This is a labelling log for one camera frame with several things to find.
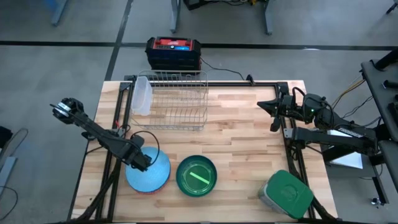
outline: green plastic bowl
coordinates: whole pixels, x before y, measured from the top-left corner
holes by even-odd
[[[217,182],[217,170],[204,156],[185,158],[177,168],[176,180],[180,190],[191,197],[202,197],[213,190]]]

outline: wire dish rack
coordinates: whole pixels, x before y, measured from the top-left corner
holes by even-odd
[[[208,104],[208,79],[205,72],[144,70],[137,79],[142,77],[149,81],[149,89],[152,87],[152,94],[148,94],[150,111],[144,116],[131,110],[133,125],[144,129],[203,129],[207,121]]]

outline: green container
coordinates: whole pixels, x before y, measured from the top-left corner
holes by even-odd
[[[294,219],[302,218],[313,200],[312,191],[285,170],[272,175],[258,195],[266,205]]]
[[[184,194],[201,197],[211,192],[216,185],[217,170],[208,158],[190,156],[178,166],[176,180]]]

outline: butcher block tabletop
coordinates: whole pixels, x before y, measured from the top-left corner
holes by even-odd
[[[290,92],[295,86],[305,91],[301,80],[286,81]],[[120,82],[104,82],[95,122],[111,129]],[[126,95],[121,113],[126,106]],[[289,222],[287,215],[274,212],[257,197],[262,184],[277,170],[288,170],[282,132],[270,132],[273,118],[256,105],[257,101],[275,99],[274,87],[231,86],[209,87],[208,118],[202,131],[150,130],[171,162],[170,179],[160,191],[144,195],[133,190],[122,165],[114,222]],[[127,133],[142,130],[134,126]],[[309,127],[297,121],[301,127]],[[154,138],[141,135],[144,146],[157,147]],[[98,147],[96,141],[87,150]],[[178,165],[186,157],[203,155],[217,169],[214,189],[200,198],[183,194],[175,181]],[[303,150],[310,188],[320,203],[337,217],[328,176],[322,156]],[[95,198],[101,185],[106,150],[88,154],[78,183],[72,218],[81,215]],[[108,211],[105,198],[103,216]]]

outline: gray floor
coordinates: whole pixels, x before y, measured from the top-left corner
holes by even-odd
[[[127,0],[70,0],[60,26],[50,25],[48,1],[0,2],[0,40],[112,42]],[[263,33],[259,6],[230,7],[218,3],[195,11],[182,6],[175,36],[201,42],[310,45],[397,45],[398,11],[385,16],[390,0],[278,0],[274,35]],[[145,42],[170,36],[168,1],[135,0],[123,38]],[[75,97],[93,117],[112,48],[0,46],[0,125],[29,136],[18,149],[17,165],[8,182],[19,194],[15,210],[2,223],[46,223],[67,217],[86,142],[79,129],[52,118],[49,103]],[[333,101],[359,75],[360,63],[387,52],[345,50],[202,49],[202,57],[219,68],[251,74],[256,80],[304,80],[307,92]],[[112,80],[149,69],[144,49],[121,48]],[[203,69],[209,80],[238,80],[233,73]],[[363,84],[336,108],[344,114],[370,95]],[[379,116],[373,101],[352,118],[359,124]],[[330,176],[340,218],[357,222],[398,222],[398,194],[384,167],[383,184],[391,204],[373,207],[371,181]],[[0,217],[14,196],[0,198]]]

